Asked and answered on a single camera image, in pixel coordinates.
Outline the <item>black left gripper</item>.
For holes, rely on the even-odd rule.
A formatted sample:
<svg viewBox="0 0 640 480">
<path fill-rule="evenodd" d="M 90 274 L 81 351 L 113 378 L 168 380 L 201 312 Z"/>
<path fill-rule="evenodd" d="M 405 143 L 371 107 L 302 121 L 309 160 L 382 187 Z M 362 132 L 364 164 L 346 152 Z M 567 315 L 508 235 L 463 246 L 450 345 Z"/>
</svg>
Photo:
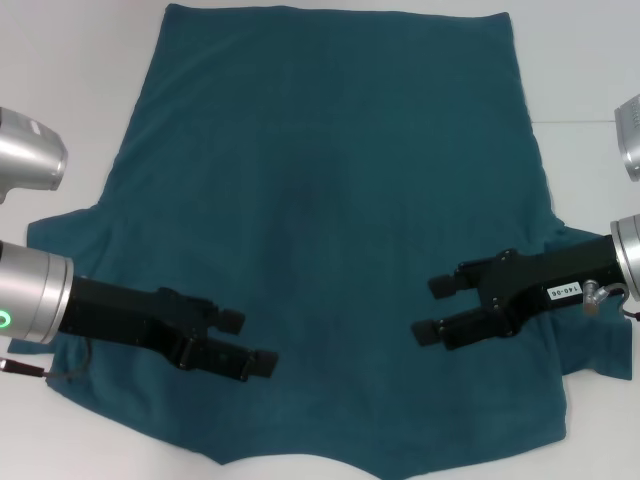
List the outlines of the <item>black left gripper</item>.
<svg viewBox="0 0 640 480">
<path fill-rule="evenodd" d="M 184 370 L 246 382 L 270 378 L 276 352 L 252 350 L 208 337 L 208 328 L 239 334 L 245 315 L 171 289 L 139 291 L 87 278 L 73 279 L 59 331 L 156 352 Z"/>
</svg>

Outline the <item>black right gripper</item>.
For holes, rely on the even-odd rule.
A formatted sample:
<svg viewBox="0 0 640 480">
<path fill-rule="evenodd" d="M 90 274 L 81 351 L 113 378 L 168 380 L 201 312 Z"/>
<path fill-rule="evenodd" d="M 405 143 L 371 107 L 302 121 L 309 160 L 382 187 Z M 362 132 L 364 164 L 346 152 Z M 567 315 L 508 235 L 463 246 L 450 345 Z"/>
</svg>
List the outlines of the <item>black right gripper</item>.
<svg viewBox="0 0 640 480">
<path fill-rule="evenodd" d="M 475 290 L 483 308 L 417 321 L 411 332 L 420 346 L 441 343 L 454 350 L 515 335 L 546 311 L 581 304 L 586 314 L 594 315 L 609 296 L 607 288 L 622 285 L 610 235 L 536 255 L 505 253 L 496 261 L 465 261 L 452 274 L 429 279 L 428 287 L 435 299 Z"/>
</svg>

